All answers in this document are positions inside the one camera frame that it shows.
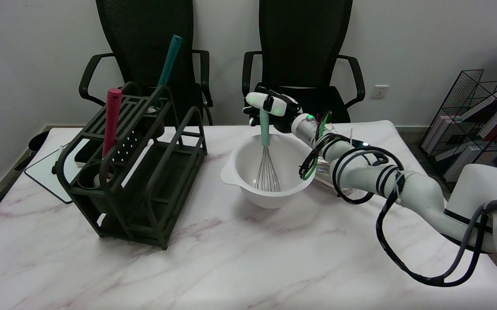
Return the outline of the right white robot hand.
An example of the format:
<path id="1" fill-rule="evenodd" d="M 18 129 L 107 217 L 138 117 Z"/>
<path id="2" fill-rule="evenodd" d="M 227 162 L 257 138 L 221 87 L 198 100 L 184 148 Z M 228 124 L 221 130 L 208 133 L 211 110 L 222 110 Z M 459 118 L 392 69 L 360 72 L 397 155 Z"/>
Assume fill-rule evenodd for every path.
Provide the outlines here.
<path id="1" fill-rule="evenodd" d="M 290 133 L 293 121 L 303 113 L 301 105 L 292 97 L 257 86 L 245 96 L 242 112 L 249 116 L 250 126 L 259 126 L 261 111 L 269 115 L 269 124 L 282 133 Z"/>

